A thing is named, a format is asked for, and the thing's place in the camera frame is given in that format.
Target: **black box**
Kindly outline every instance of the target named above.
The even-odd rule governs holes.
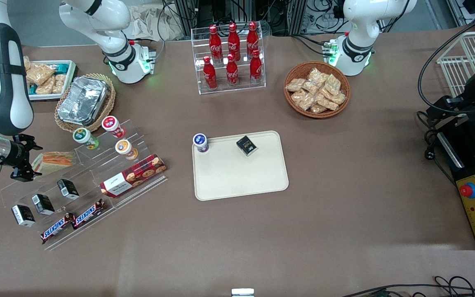
[[[61,179],[58,181],[58,188],[62,191],[62,196],[69,199],[77,199],[80,195],[72,181]]]
[[[254,143],[252,143],[248,137],[243,137],[236,143],[246,156],[250,156],[250,154],[258,149],[258,147],[256,147],[256,145],[254,145]]]
[[[54,207],[52,206],[52,203],[49,200],[49,197],[42,194],[36,194],[32,196],[32,203],[34,203],[34,207],[36,207],[38,214],[42,214],[42,215],[54,214]]]
[[[12,214],[20,226],[30,227],[36,222],[34,216],[32,216],[31,209],[25,205],[14,205],[12,207]]]

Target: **red bottle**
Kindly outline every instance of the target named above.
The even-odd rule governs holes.
[[[252,51],[258,49],[258,33],[256,32],[256,22],[249,23],[249,35],[247,35],[247,58],[252,59]]]
[[[210,46],[210,53],[212,53],[212,59],[214,64],[222,64],[223,63],[223,49],[221,48],[221,38],[217,35],[217,27],[215,25],[211,25],[210,29],[210,39],[209,39],[209,46]]]
[[[234,55],[229,53],[228,56],[228,64],[226,65],[226,79],[228,79],[228,87],[235,88],[239,83],[238,77],[238,66],[234,61]]]
[[[235,23],[230,23],[228,25],[228,30],[230,34],[228,35],[228,52],[234,55],[236,61],[241,60],[241,53],[240,53],[240,45],[239,45],[239,36],[236,33],[236,26]]]
[[[252,60],[250,60],[250,82],[253,85],[261,83],[260,51],[257,49],[252,52]]]
[[[208,86],[208,90],[216,90],[217,78],[215,77],[215,68],[212,64],[210,64],[209,56],[205,56],[203,60],[205,62],[205,66],[203,67],[203,73],[205,75],[205,81]]]

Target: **brown table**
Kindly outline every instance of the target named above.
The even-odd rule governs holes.
[[[452,184],[424,159],[414,120],[426,108],[421,66],[453,32],[382,34],[371,64],[349,79],[349,106],[328,120],[285,102],[286,73],[318,58],[290,38],[266,39],[266,88],[209,96],[198,95],[189,42],[166,44],[155,74],[135,85],[113,79],[98,47],[27,47],[34,60],[71,59],[79,73],[109,75],[113,114],[141,129],[169,180],[53,252],[0,199],[0,296],[228,296],[250,287],[258,297],[339,297],[438,274],[475,285],[468,221]],[[434,69],[424,79],[432,100],[449,93]],[[77,146],[56,126],[55,103],[33,107],[26,132],[45,151]],[[192,135],[264,130],[281,135],[289,188],[198,201]]]

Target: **red emergency stop button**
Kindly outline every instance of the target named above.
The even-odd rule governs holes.
[[[475,198],[475,185],[471,182],[467,182],[463,186],[459,187],[459,192],[470,199]]]

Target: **acrylic display stand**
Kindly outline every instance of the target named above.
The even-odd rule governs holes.
[[[249,34],[248,23],[237,24],[237,35],[240,37],[240,53],[241,59],[236,61],[237,71],[239,74],[239,84],[234,88],[228,87],[228,81],[226,79],[226,64],[228,59],[228,25],[221,25],[217,27],[217,34],[221,38],[221,47],[223,49],[223,64],[214,64],[215,75],[217,77],[217,89],[209,90],[206,84],[203,66],[204,56],[212,58],[209,46],[210,31],[209,28],[194,28],[192,29],[192,50],[194,53],[194,66],[195,73],[198,80],[199,94],[209,94],[215,92],[226,92],[233,90],[244,90],[253,88],[264,88],[266,86],[266,74],[265,74],[265,55],[263,48],[263,31],[260,22],[256,22],[256,32],[258,32],[258,50],[260,51],[261,59],[261,75],[262,79],[258,85],[253,85],[250,82],[250,60],[247,59],[247,35]]]
[[[167,180],[163,173],[158,173],[120,197],[110,198],[102,194],[100,183],[151,155],[145,142],[141,139],[142,135],[138,133],[132,122],[128,120],[122,123],[122,126],[126,128],[126,137],[124,138],[129,140],[133,147],[138,150],[138,157],[135,160],[127,160],[124,156],[118,154],[115,151],[115,143],[119,139],[106,132],[98,137],[100,145],[97,149],[89,150],[85,146],[80,146],[73,150],[73,163],[75,164],[71,167],[48,174],[45,177],[36,177],[32,182],[18,181],[1,190],[3,205],[8,208],[9,216],[12,215],[10,208],[16,204],[26,205],[31,209],[36,223],[30,227],[30,230],[38,232],[38,242],[33,244],[41,244],[40,233],[49,229],[66,212],[79,216],[99,199],[103,199],[106,204],[106,208],[100,215],[92,217],[78,229],[74,230],[72,226],[66,226],[62,231],[49,238],[45,243],[45,250],[57,248],[122,206]],[[72,181],[80,197],[75,200],[63,197],[56,184],[60,179]],[[48,216],[38,214],[32,203],[32,196],[35,194],[44,194],[49,197],[56,210],[54,214]]]

